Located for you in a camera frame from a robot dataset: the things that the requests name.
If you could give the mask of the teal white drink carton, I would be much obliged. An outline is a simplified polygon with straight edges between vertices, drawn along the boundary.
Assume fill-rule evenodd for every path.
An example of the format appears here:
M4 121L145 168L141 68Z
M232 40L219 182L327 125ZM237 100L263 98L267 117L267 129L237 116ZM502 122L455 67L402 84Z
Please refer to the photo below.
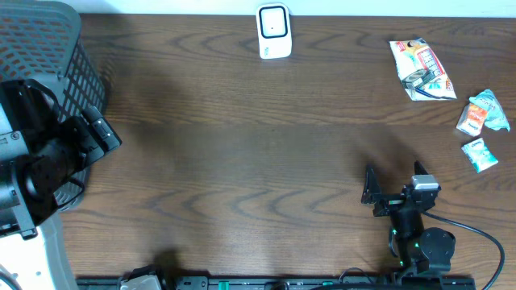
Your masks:
M487 148L483 138L475 139L461 147L477 173L498 164L498 159Z

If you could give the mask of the orange juice carton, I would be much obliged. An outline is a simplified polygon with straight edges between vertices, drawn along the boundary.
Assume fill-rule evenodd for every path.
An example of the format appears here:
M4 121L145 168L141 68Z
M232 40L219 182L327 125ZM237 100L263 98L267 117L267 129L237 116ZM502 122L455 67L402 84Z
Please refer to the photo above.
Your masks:
M481 133L487 115L487 110L469 103L464 107L456 129L472 137L478 136Z

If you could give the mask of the white blue snack bag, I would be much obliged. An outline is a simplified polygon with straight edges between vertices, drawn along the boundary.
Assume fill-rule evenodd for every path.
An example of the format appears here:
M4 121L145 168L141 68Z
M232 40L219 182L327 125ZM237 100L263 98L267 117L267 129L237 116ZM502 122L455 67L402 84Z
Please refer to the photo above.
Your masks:
M429 69L435 79L420 89L403 89L413 102L456 100L456 93L445 68L423 38L389 42L399 81L419 69Z

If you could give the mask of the teal snack packet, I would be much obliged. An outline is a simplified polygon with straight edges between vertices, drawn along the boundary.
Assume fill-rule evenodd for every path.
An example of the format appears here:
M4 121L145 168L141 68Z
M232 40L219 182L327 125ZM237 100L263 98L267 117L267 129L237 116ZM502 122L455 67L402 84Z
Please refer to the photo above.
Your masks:
M481 109L487 111L485 125L489 129L494 131L499 131L501 129L510 131L509 120L492 90L485 89L475 97L470 97L469 101L473 105L479 106Z

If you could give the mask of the dark green round-label packet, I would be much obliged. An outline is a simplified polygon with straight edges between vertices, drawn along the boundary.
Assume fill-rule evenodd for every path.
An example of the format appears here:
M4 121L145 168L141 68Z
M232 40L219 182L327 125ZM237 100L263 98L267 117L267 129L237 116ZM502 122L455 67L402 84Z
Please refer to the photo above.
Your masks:
M404 89L420 89L425 84L435 79L435 74L429 69L419 69L401 80Z

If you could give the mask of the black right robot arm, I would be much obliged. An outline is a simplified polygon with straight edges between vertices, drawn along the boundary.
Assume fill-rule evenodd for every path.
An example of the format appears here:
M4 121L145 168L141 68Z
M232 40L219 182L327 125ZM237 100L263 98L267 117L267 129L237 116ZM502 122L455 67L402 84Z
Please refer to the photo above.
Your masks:
M435 206L440 190L435 177L418 161L409 184L399 193L383 193L372 166L365 169L361 202L373 206L375 217L390 219L389 249L401 262L401 269L391 275L395 284L416 279L440 280L451 270L455 236L438 227L426 228L422 221L423 214Z

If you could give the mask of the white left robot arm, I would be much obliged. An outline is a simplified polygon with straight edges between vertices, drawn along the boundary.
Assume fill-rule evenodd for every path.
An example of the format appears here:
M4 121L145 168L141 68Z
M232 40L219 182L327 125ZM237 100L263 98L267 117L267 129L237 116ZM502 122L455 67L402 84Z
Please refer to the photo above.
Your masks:
M75 174L122 141L89 106L59 121L56 95L33 79L1 84L1 287L75 289L64 246L64 185L85 190Z

